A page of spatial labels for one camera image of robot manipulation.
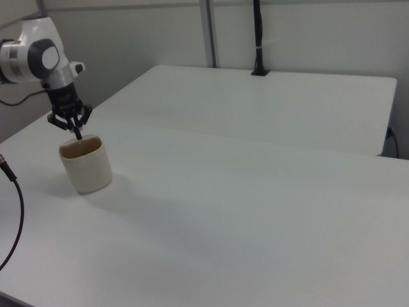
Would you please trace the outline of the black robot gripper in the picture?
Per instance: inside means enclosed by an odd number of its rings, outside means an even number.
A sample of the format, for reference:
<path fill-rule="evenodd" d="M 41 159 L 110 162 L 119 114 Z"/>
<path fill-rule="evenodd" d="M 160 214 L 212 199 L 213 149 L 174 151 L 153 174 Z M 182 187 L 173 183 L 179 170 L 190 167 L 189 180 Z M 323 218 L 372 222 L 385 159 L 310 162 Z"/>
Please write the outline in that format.
<path fill-rule="evenodd" d="M 92 106 L 82 104 L 74 83 L 53 88 L 49 83 L 43 82 L 43 89 L 52 105 L 52 113 L 47 116 L 48 122 L 62 130 L 74 133 L 77 140 L 82 139 L 81 129 L 89 120 Z M 56 115 L 74 117 L 62 121 L 57 119 Z"/>

